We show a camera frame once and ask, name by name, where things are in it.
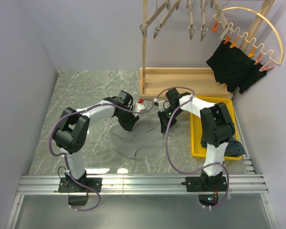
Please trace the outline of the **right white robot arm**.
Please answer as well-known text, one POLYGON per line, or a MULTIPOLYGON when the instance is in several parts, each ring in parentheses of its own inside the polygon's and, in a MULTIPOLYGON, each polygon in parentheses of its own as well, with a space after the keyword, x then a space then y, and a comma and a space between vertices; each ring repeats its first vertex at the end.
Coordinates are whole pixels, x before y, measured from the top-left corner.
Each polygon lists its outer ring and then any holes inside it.
POLYGON ((170 127, 176 123, 176 116, 187 111, 201 120, 202 136, 206 140, 206 157, 199 177, 186 178, 182 184, 188 192, 215 192, 228 190, 228 177, 223 176, 225 150, 235 135, 235 126, 224 103, 211 103, 199 99, 190 88, 179 93, 176 87, 164 90, 169 107, 155 97, 154 104, 159 107, 161 132, 169 135, 170 127))

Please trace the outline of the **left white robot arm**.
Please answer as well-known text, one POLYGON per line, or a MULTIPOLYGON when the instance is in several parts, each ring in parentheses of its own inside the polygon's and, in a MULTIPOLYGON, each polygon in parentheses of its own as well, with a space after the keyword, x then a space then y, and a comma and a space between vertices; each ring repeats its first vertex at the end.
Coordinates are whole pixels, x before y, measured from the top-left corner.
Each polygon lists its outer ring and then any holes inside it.
POLYGON ((67 161, 58 192, 99 192, 102 179, 88 177, 82 160, 81 149, 85 144, 89 127, 105 118, 117 117, 122 129, 130 132, 139 120, 139 114, 145 110, 142 101, 135 103, 133 97, 125 91, 83 109, 65 108, 51 135, 60 150, 60 155, 67 161))

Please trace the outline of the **striped navy underwear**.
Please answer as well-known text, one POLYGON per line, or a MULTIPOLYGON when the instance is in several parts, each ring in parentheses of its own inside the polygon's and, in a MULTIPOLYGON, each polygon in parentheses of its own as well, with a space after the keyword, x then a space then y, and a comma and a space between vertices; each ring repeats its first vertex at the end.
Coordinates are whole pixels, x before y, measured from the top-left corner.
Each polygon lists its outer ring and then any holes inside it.
POLYGON ((207 149, 207 158, 219 158, 220 156, 240 157, 245 154, 243 145, 233 137, 220 141, 218 146, 210 144, 202 136, 201 146, 207 149))

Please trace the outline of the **black hanging underwear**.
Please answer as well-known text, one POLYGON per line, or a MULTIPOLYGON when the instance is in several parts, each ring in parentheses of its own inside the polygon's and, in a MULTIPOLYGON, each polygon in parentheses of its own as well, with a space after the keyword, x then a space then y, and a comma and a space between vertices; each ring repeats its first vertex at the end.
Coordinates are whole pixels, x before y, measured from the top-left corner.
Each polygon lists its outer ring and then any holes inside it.
POLYGON ((239 89, 239 93, 243 94, 265 77, 267 71, 260 71, 262 64, 255 64, 254 60, 237 47, 230 48, 231 44, 221 41, 206 64, 212 69, 215 80, 226 84, 228 92, 233 93, 239 89))

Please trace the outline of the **gold semicircle clip hanger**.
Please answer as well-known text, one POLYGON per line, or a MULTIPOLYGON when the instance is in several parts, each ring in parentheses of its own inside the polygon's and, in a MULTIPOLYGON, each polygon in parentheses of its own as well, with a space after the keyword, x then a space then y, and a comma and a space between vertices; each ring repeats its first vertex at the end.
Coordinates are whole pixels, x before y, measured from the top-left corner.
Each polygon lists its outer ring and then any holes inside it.
POLYGON ((269 5, 265 4, 265 5, 261 6, 259 11, 255 11, 253 9, 246 8, 246 7, 238 7, 238 6, 224 8, 224 11, 227 11, 227 10, 244 10, 244 11, 253 13, 255 15, 255 19, 251 23, 251 26, 250 26, 249 30, 248 31, 242 31, 242 29, 240 27, 235 27, 235 25, 233 24, 233 32, 231 33, 231 36, 233 37, 234 33, 236 34, 235 37, 240 35, 240 38, 238 40, 238 42, 240 42, 240 45, 238 45, 237 47, 242 52, 246 52, 247 49, 249 48, 249 46, 252 46, 252 47, 253 46, 257 46, 258 50, 260 51, 260 53, 263 52, 264 56, 267 56, 269 58, 269 60, 272 60, 277 65, 281 65, 282 62, 283 62, 283 58, 284 58, 284 47, 283 47, 282 39, 281 39, 277 29, 275 28, 275 26, 266 17, 266 15, 268 14, 268 12, 271 9, 272 4, 273 4, 273 2, 271 1, 269 3, 269 5), (266 45, 264 43, 257 43, 257 38, 255 37, 255 35, 258 32, 258 30, 259 30, 260 26, 262 25, 262 23, 264 23, 264 22, 268 25, 268 27, 271 29, 271 31, 276 36, 276 40, 278 42, 279 50, 280 50, 279 59, 278 60, 276 60, 273 57, 275 52, 272 49, 269 49, 269 50, 265 51, 264 48, 265 48, 266 45))

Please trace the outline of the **yellow plastic tray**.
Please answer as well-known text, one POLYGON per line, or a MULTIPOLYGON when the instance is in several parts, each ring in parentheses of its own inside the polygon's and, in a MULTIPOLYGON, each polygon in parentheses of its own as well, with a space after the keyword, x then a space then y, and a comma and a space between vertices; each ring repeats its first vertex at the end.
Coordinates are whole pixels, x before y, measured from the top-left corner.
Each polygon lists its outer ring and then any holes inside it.
MULTIPOLYGON (((231 116, 231 119, 234 123, 235 127, 235 134, 233 136, 234 139, 239 141, 239 133, 237 130, 236 126, 236 121, 235 121, 235 114, 234 114, 234 108, 233 108, 233 102, 229 98, 221 98, 221 97, 205 97, 205 96, 199 96, 199 99, 202 99, 204 101, 210 102, 210 103, 224 103, 227 106, 227 109, 229 111, 229 114, 231 116)), ((197 117, 196 115, 191 114, 191 154, 193 157, 198 157, 198 158, 205 158, 206 157, 206 148, 203 148, 201 146, 201 138, 203 136, 202 134, 202 125, 201 125, 201 119, 197 117)), ((241 160, 242 157, 228 157, 225 156, 225 160, 232 160, 232 161, 238 161, 241 160)))

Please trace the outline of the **wooden drying rack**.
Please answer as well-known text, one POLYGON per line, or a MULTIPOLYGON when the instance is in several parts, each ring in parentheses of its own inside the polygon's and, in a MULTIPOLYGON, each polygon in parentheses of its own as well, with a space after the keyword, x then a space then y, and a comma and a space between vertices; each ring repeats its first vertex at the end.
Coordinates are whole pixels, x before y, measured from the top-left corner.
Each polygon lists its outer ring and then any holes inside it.
MULTIPOLYGON (((265 0, 262 6, 269 5, 270 2, 271 0, 265 0)), ((164 97, 164 90, 176 85, 194 87, 198 96, 233 97, 226 85, 215 81, 211 68, 146 67, 146 38, 143 38, 140 95, 149 98, 164 97)))

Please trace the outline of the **orange clothespin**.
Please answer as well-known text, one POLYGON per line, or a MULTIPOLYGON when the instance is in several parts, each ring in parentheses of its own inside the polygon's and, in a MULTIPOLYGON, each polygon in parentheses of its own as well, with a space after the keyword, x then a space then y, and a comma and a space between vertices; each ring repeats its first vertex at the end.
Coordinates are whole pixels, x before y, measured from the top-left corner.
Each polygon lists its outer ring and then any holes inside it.
POLYGON ((231 41, 231 39, 232 39, 232 36, 226 36, 223 44, 227 44, 228 42, 231 41))
POLYGON ((212 28, 212 33, 215 33, 216 31, 218 31, 220 29, 220 27, 218 26, 220 23, 219 20, 217 20, 212 28))
POLYGON ((249 58, 252 58, 252 57, 254 57, 254 56, 256 56, 256 51, 258 50, 258 47, 257 46, 253 46, 252 47, 252 49, 251 49, 251 51, 249 52, 249 54, 248 54, 248 57, 249 58))
POLYGON ((231 43, 231 45, 230 45, 230 48, 231 48, 231 49, 234 48, 234 47, 236 47, 236 46, 238 46, 238 45, 240 45, 240 42, 238 42, 239 38, 240 38, 240 35, 238 35, 238 36, 235 38, 235 40, 231 43))

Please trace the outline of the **pink clothespin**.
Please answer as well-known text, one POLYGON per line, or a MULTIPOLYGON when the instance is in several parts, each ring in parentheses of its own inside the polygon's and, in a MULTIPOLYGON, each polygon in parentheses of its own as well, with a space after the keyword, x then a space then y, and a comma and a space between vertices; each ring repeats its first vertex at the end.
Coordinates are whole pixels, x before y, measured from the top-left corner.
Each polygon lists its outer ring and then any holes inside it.
POLYGON ((254 65, 258 65, 258 64, 261 64, 261 63, 262 63, 262 61, 263 61, 263 55, 264 55, 264 53, 261 52, 261 53, 257 56, 254 65))
POLYGON ((265 72, 265 71, 269 71, 269 70, 273 69, 274 65, 272 63, 273 63, 273 61, 269 60, 267 63, 262 65, 262 67, 259 69, 259 71, 260 72, 265 72))

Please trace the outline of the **aluminium mounting rail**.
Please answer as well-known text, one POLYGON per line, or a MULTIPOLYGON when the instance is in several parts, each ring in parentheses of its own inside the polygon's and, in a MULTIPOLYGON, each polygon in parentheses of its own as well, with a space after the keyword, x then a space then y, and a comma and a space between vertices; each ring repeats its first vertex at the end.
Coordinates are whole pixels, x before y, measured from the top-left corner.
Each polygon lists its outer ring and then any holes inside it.
POLYGON ((23 176, 8 229, 277 229, 266 182, 244 157, 245 174, 232 174, 228 199, 200 206, 181 174, 102 174, 102 201, 88 212, 67 206, 57 176, 23 176))

